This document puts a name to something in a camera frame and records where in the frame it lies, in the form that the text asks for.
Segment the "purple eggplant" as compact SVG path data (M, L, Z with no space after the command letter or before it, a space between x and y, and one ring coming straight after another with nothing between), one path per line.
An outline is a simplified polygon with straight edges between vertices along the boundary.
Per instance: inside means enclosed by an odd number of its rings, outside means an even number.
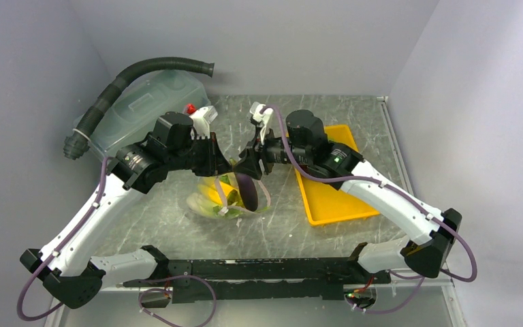
M235 173L242 203L248 211L256 211L259 205L257 189L253 179L242 173Z

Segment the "clear pink zip top bag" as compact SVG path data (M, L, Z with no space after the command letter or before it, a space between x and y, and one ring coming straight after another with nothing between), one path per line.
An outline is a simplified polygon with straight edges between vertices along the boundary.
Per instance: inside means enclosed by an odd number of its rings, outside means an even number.
M197 189L187 197L186 204L201 217L236 219L268 210L272 199L261 181L229 172L200 178Z

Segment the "yellow plastic tray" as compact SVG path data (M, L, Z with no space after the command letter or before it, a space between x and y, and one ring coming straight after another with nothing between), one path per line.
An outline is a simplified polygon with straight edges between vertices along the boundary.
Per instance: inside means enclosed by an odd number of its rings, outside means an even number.
M355 151L358 149L348 125L332 125L317 129L308 127L305 131L312 134L313 138L323 141L324 145L320 150L325 155L331 153L332 142L348 146ZM296 172L296 178L306 216L312 226L367 219L379 214L379 211L362 200L335 190L330 185L305 178L299 172Z

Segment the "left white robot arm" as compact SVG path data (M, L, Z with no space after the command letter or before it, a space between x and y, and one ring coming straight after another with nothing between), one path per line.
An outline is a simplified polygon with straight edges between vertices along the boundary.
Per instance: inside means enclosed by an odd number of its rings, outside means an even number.
M193 114L167 112L153 129L118 150L102 166L98 188L67 226L41 249L27 249L21 263L61 304L77 309L100 290L136 279L152 286L168 277L169 261L151 245L122 255L97 257L95 250L111 225L170 172L196 176L231 171L214 132L216 114L204 107Z

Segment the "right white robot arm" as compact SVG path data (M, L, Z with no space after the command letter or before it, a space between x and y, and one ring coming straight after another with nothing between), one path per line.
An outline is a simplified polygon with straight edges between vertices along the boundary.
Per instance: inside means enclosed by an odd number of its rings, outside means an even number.
M385 243L361 243L349 256L348 273L363 283L374 273L408 268L436 278L455 243L461 214L442 211L407 193L384 177L357 150L326 135L323 122L309 110L279 119L282 135L270 129L275 109L256 103L250 109L253 139L239 154L236 174L260 180L275 164L291 164L303 177L353 196L388 218L405 236Z

